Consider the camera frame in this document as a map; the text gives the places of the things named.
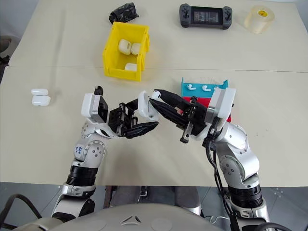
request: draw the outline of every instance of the gray floor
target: gray floor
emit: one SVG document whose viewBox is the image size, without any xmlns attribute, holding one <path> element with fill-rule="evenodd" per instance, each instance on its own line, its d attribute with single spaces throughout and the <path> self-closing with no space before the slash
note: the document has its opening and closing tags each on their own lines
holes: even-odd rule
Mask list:
<svg viewBox="0 0 308 231">
<path fill-rule="evenodd" d="M 60 185 L 18 184 L 0 182 L 0 210 L 4 208 L 10 195 L 21 193 L 28 197 L 43 217 L 51 215 L 60 191 Z M 221 199 L 215 187 L 198 187 L 204 215 L 226 216 Z M 92 199 L 95 210 L 103 208 L 104 187 L 98 186 Z M 262 194 L 268 205 L 272 222 L 282 224 L 293 231 L 306 231 L 308 225 L 308 187 L 262 188 Z M 157 188 L 156 202 L 171 204 L 174 197 L 169 187 Z M 16 200 L 6 223 L 16 226 L 35 219 L 30 209 L 20 200 Z M 229 222 L 218 219 L 215 223 L 223 230 L 230 230 Z"/>
</svg>

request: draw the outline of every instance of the white table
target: white table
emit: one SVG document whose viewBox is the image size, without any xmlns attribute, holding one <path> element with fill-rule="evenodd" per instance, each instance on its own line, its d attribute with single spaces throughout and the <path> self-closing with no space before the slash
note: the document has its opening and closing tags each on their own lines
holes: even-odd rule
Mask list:
<svg viewBox="0 0 308 231">
<path fill-rule="evenodd" d="M 122 0 L 41 0 L 10 66 L 102 67 L 111 24 L 108 16 Z M 182 0 L 134 0 L 139 18 L 150 26 L 146 68 L 271 70 L 308 72 L 308 35 L 293 3 L 255 0 L 194 0 L 190 5 L 233 9 L 228 30 L 183 28 Z M 263 4 L 275 21 L 263 34 L 243 26 L 251 7 Z"/>
<path fill-rule="evenodd" d="M 85 93 L 104 88 L 110 109 L 154 88 L 180 93 L 181 78 L 237 89 L 233 122 L 244 127 L 260 160 L 261 186 L 308 186 L 308 73 L 145 70 L 142 82 L 104 77 L 102 68 L 7 67 L 0 85 L 0 181 L 62 184 L 85 118 Z M 48 88 L 48 107 L 31 105 L 31 88 Z M 97 174 L 102 185 L 213 186 L 200 142 L 179 141 L 181 130 L 160 117 L 150 133 L 109 140 Z"/>
</svg>

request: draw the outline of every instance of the tape roll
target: tape roll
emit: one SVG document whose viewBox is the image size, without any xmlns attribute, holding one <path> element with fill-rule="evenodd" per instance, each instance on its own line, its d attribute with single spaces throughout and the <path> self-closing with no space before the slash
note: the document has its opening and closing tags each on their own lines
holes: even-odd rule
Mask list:
<svg viewBox="0 0 308 231">
<path fill-rule="evenodd" d="M 274 12 L 270 8 L 266 6 L 254 6 L 246 17 L 244 25 L 249 31 L 259 34 L 265 31 L 274 19 Z"/>
</svg>

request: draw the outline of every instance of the table surface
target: table surface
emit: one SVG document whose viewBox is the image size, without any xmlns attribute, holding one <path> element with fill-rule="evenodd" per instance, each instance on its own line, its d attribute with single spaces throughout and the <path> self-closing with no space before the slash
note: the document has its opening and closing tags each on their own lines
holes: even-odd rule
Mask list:
<svg viewBox="0 0 308 231">
<path fill-rule="evenodd" d="M 237 93 L 233 123 L 247 132 L 260 160 L 262 186 L 308 186 L 308 73 L 271 71 L 145 70 L 142 82 L 105 77 L 102 68 L 7 67 L 0 85 L 0 181 L 62 184 L 85 118 L 85 93 L 104 88 L 109 108 L 161 88 L 180 94 L 186 81 L 221 83 Z M 32 88 L 48 88 L 51 104 L 34 107 Z M 99 185 L 213 186 L 213 169 L 200 142 L 163 117 L 150 133 L 109 140 Z"/>
<path fill-rule="evenodd" d="M 182 0 L 134 0 L 140 17 L 130 23 L 150 26 L 149 69 L 271 70 L 308 72 L 308 35 L 293 3 L 255 0 L 194 0 L 190 5 L 233 9 L 228 30 L 183 28 Z M 10 66 L 102 67 L 111 24 L 108 15 L 122 0 L 41 0 Z M 262 34 L 243 27 L 254 5 L 265 5 L 275 21 Z"/>
</svg>

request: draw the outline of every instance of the yellow plastic bin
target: yellow plastic bin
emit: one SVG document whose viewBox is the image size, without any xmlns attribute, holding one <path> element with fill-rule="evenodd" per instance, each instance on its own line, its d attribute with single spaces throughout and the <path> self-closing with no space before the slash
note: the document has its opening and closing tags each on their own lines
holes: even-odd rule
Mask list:
<svg viewBox="0 0 308 231">
<path fill-rule="evenodd" d="M 141 71 L 144 70 L 146 53 L 150 49 L 149 26 L 114 22 L 109 33 L 105 49 L 103 51 L 103 66 L 106 76 L 141 80 Z M 131 43 L 141 43 L 138 55 L 122 54 L 118 50 L 121 39 Z M 126 71 L 127 63 L 137 64 L 137 71 Z"/>
</svg>

